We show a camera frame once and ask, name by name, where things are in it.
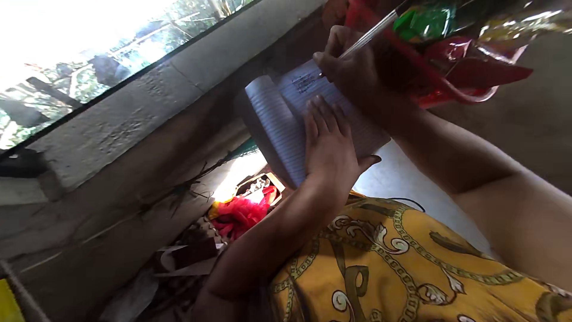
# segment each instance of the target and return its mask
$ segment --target glass pane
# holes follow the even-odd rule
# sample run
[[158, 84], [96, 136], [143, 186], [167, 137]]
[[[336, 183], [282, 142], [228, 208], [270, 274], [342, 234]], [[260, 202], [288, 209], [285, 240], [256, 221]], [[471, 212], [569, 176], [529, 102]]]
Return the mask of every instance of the glass pane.
[[0, 1], [0, 149], [24, 141], [252, 1]]

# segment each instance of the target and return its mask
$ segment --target notebook page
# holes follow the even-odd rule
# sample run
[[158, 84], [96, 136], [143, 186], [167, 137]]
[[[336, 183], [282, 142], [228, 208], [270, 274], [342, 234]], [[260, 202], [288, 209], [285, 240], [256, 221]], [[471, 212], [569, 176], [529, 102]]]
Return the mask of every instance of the notebook page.
[[378, 126], [367, 120], [326, 78], [320, 78], [320, 69], [313, 60], [284, 75], [278, 89], [298, 122], [307, 107], [306, 102], [320, 94], [330, 104], [338, 104], [348, 117], [352, 129], [353, 146], [358, 157], [371, 155], [390, 141]]
[[304, 124], [296, 120], [269, 76], [245, 88], [252, 108], [296, 187], [306, 177]]

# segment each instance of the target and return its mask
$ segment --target cable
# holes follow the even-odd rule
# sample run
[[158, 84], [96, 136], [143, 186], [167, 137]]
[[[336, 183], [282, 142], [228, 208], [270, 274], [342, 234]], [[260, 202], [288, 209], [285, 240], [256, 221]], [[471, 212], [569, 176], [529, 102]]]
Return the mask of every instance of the cable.
[[409, 201], [412, 202], [414, 204], [416, 204], [419, 208], [421, 208], [422, 212], [425, 212], [425, 208], [423, 208], [422, 205], [419, 204], [419, 202], [415, 201], [415, 200], [411, 200], [411, 199], [407, 199], [407, 198], [389, 198], [391, 200], [405, 200], [405, 201]]

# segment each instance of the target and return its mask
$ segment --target yellow patterned shirt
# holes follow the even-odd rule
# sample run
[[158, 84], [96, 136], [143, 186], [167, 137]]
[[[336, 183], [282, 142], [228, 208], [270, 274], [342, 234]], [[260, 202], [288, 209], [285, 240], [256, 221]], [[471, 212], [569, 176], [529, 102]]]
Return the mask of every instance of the yellow patterned shirt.
[[572, 321], [572, 296], [402, 203], [357, 198], [271, 283], [280, 321]]

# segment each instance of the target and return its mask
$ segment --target notebook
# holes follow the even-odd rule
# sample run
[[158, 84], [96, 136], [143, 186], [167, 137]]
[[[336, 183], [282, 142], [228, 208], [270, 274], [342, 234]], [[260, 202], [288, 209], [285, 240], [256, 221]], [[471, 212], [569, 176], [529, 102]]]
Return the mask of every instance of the notebook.
[[305, 179], [306, 102], [316, 95], [338, 104], [348, 117], [358, 157], [374, 154], [390, 141], [326, 78], [313, 60], [285, 74], [277, 82], [269, 76], [253, 80], [238, 98], [239, 113], [271, 169], [290, 187]]

